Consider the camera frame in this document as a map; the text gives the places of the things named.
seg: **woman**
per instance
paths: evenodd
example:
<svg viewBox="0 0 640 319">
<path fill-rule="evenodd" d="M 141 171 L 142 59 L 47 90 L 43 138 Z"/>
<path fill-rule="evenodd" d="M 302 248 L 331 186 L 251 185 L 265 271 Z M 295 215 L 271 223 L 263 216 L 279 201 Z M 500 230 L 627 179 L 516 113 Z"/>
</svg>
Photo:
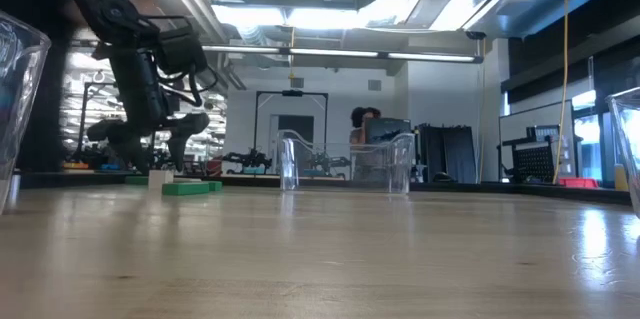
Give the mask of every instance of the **woman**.
<svg viewBox="0 0 640 319">
<path fill-rule="evenodd" d="M 380 110 L 369 107 L 362 108 L 357 107 L 351 112 L 351 123 L 355 129 L 351 130 L 349 136 L 349 143 L 351 144 L 365 144 L 365 122 L 371 118 L 380 118 Z"/>
<path fill-rule="evenodd" d="M 379 118 L 380 110 L 376 108 L 357 107 L 351 112 L 351 122 L 353 129 L 349 136 L 349 142 L 352 144 L 351 149 L 355 151 L 351 157 L 355 157 L 355 170 L 353 180 L 356 181 L 379 181 L 382 177 L 379 175 L 380 158 L 375 148 L 367 148 L 358 144 L 366 144 L 366 121 L 371 118 Z"/>
</svg>

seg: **computer monitor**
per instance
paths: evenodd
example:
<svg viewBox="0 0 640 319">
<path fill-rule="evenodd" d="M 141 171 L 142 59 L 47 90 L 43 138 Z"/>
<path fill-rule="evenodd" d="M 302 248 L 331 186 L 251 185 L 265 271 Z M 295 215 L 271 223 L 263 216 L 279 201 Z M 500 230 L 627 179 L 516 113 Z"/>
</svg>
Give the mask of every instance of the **computer monitor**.
<svg viewBox="0 0 640 319">
<path fill-rule="evenodd" d="M 411 133 L 411 122 L 409 120 L 371 118 L 365 124 L 365 140 L 367 144 L 387 143 L 402 133 Z"/>
</svg>

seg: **person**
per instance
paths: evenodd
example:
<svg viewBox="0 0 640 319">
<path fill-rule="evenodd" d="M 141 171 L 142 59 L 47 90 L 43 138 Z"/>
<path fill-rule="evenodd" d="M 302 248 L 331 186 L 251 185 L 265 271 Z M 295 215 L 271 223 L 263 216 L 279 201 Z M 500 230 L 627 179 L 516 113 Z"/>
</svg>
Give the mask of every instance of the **person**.
<svg viewBox="0 0 640 319">
<path fill-rule="evenodd" d="M 351 144 L 366 144 L 365 122 L 367 119 L 380 118 L 381 112 L 376 108 L 357 107 L 351 112 L 351 123 L 354 127 L 349 136 Z"/>
<path fill-rule="evenodd" d="M 133 0 L 141 13 L 153 14 L 153 0 Z M 0 0 L 0 11 L 42 31 L 51 40 L 16 166 L 24 171 L 61 169 L 64 146 L 60 105 L 71 39 L 86 22 L 73 0 Z"/>
<path fill-rule="evenodd" d="M 380 171 L 379 153 L 375 148 L 366 148 L 359 146 L 366 144 L 366 121 L 371 118 L 380 118 L 381 112 L 376 108 L 357 107 L 351 112 L 351 121 L 354 127 L 349 135 L 349 143 L 351 149 L 355 151 L 352 157 L 355 157 L 355 169 L 353 179 L 356 181 L 376 181 L 382 178 Z"/>
</svg>

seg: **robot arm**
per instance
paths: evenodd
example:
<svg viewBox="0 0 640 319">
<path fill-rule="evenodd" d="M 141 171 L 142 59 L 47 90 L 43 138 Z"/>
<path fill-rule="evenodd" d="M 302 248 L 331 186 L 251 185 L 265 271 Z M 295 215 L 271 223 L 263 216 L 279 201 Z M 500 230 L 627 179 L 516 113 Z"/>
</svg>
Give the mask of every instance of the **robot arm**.
<svg viewBox="0 0 640 319">
<path fill-rule="evenodd" d="M 115 123 L 114 128 L 99 130 L 110 143 L 123 147 L 125 157 L 136 162 L 145 172 L 146 164 L 140 158 L 139 140 L 156 130 L 171 130 L 172 138 L 184 141 L 199 133 L 208 125 L 208 116 L 189 115 L 180 120 L 168 119 L 173 115 L 168 96 L 179 96 L 196 106 L 202 104 L 196 88 L 195 75 L 207 69 L 207 60 L 197 34 L 190 25 L 161 32 L 151 19 L 176 19 L 176 17 L 150 17 L 138 13 L 129 0 L 74 0 L 101 43 L 94 53 L 97 59 L 109 59 L 111 68 L 127 113 L 127 123 Z M 177 79 L 160 76 L 158 69 Z M 194 100 L 178 94 L 172 82 L 189 78 Z M 171 155 L 176 163 L 182 162 L 184 143 L 174 145 Z"/>
</svg>

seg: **transparent container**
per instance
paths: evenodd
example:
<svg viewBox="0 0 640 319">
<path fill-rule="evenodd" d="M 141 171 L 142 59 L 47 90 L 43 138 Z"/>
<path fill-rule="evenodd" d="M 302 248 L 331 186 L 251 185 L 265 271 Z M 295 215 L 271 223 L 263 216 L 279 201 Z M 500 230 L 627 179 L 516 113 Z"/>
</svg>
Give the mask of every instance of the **transparent container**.
<svg viewBox="0 0 640 319">
<path fill-rule="evenodd" d="M 640 88 L 611 95 L 607 102 L 613 115 L 618 153 L 626 171 L 633 210 L 640 218 Z"/>
<path fill-rule="evenodd" d="M 400 134 L 381 145 L 309 143 L 294 131 L 278 134 L 282 190 L 409 192 L 413 134 Z"/>
<path fill-rule="evenodd" d="M 49 47 L 44 34 L 0 12 L 0 213 Z"/>
</svg>

